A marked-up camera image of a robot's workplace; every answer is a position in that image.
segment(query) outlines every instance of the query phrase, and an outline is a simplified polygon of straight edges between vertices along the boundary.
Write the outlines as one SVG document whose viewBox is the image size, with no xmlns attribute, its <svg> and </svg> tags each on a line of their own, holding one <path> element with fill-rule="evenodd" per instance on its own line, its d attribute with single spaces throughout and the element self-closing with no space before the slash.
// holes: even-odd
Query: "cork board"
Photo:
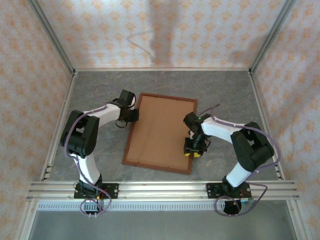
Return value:
<svg viewBox="0 0 320 240">
<path fill-rule="evenodd" d="M 139 121 L 131 125 L 123 164 L 191 174 L 193 154 L 184 156 L 188 127 L 185 116 L 196 112 L 197 100 L 141 93 Z"/>
</svg>

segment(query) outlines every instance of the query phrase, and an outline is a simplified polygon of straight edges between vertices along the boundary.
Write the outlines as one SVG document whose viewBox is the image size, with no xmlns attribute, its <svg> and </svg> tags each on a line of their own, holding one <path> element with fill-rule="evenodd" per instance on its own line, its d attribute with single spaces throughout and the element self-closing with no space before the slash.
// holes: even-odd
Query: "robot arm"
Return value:
<svg viewBox="0 0 320 240">
<path fill-rule="evenodd" d="M 79 159 L 78 164 L 84 176 L 95 186 L 101 188 L 102 176 L 97 169 L 93 151 L 96 147 L 98 129 L 111 121 L 135 122 L 139 118 L 138 109 L 134 109 L 136 96 L 134 93 L 122 90 L 120 97 L 106 104 L 106 109 L 82 118 L 72 131 L 67 149 Z M 71 112 L 63 130 L 60 144 L 64 147 L 67 135 L 77 118 L 87 112 L 74 110 Z M 78 191 L 90 197 L 98 195 L 96 189 L 80 175 Z"/>
<path fill-rule="evenodd" d="M 187 114 L 184 123 L 190 129 L 190 138 L 185 139 L 184 154 L 194 153 L 202 156 L 209 145 L 206 144 L 211 136 L 223 139 L 233 145 L 238 163 L 229 172 L 222 182 L 225 183 L 226 195 L 238 188 L 259 166 L 264 164 L 274 155 L 274 149 L 267 138 L 253 130 L 235 126 L 247 126 L 260 129 L 255 122 L 238 124 L 214 119 L 210 114 L 197 117 L 194 112 Z"/>
</svg>

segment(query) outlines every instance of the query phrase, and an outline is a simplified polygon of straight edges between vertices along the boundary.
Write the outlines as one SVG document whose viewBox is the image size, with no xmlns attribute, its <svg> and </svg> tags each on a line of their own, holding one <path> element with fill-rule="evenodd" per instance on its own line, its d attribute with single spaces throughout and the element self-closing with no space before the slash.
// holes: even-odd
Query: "brown frame border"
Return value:
<svg viewBox="0 0 320 240">
<path fill-rule="evenodd" d="M 197 99 L 177 97 L 177 96 L 167 96 L 167 95 L 160 95 L 160 94 L 153 94 L 153 93 L 146 93 L 146 92 L 141 92 L 140 93 L 138 104 L 137 104 L 137 108 L 138 109 L 140 108 L 140 104 L 141 104 L 143 96 L 149 96 L 149 97 L 155 97 L 155 98 L 163 98 L 163 99 L 172 99 L 172 100 L 180 100 L 180 101 L 187 101 L 187 102 L 194 102 L 193 111 L 194 111 L 194 113 L 197 113 L 197 105 L 198 105 L 198 100 Z M 134 133 L 135 124 L 136 124 L 135 122 L 133 122 L 131 124 L 130 134 L 129 134 L 128 140 L 126 142 L 124 155 L 123 155 L 123 158 L 122 158 L 122 164 L 135 166 L 135 167 L 142 167 L 142 168 L 147 168 L 147 169 L 154 169 L 154 170 L 161 170 L 161 171 L 166 171 L 166 172 L 179 173 L 179 174 L 187 174 L 187 175 L 191 174 L 191 171 L 192 171 L 192 160 L 194 158 L 193 154 L 190 154 L 190 156 L 189 156 L 189 162 L 188 162 L 188 169 L 187 170 L 181 170 L 181 169 L 171 168 L 171 167 L 155 166 L 155 165 L 145 164 L 145 163 L 136 163 L 136 162 L 133 162 L 133 161 L 127 161 L 130 142 L 131 142 L 132 135 Z"/>
</svg>

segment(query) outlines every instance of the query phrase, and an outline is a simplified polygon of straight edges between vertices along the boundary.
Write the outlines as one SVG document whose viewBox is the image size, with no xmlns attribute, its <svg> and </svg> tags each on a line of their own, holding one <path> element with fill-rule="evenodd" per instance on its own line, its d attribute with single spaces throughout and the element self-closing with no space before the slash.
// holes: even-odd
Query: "enclosure wall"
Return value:
<svg viewBox="0 0 320 240">
<path fill-rule="evenodd" d="M 287 179 L 320 236 L 320 2 L 297 1 L 253 76 Z"/>
<path fill-rule="evenodd" d="M 39 0 L 74 68 L 249 68 L 285 0 Z"/>
<path fill-rule="evenodd" d="M 0 227 L 12 239 L 70 75 L 25 0 L 0 4 Z"/>
</svg>

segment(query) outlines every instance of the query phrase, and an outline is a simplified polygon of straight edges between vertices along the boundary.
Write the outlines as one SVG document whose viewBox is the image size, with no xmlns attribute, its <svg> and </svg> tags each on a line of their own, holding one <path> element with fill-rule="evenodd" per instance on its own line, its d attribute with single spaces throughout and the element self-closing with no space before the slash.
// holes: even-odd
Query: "marble surface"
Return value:
<svg viewBox="0 0 320 240">
<path fill-rule="evenodd" d="M 101 106 L 93 90 L 100 84 L 110 84 L 120 90 L 197 99 L 197 112 L 221 103 L 214 114 L 234 123 L 262 120 L 254 92 L 245 71 L 84 71 L 79 72 L 68 108 L 88 111 Z M 100 98 L 110 101 L 119 93 L 110 87 L 97 91 Z M 130 132 L 109 122 L 99 129 L 94 158 L 104 181 L 220 181 L 237 163 L 233 146 L 218 138 L 211 138 L 211 146 L 202 157 L 195 158 L 190 175 L 122 165 L 124 149 Z M 51 181 L 77 181 L 79 174 L 73 161 L 58 147 Z M 276 180 L 274 168 L 256 174 L 252 180 Z"/>
</svg>

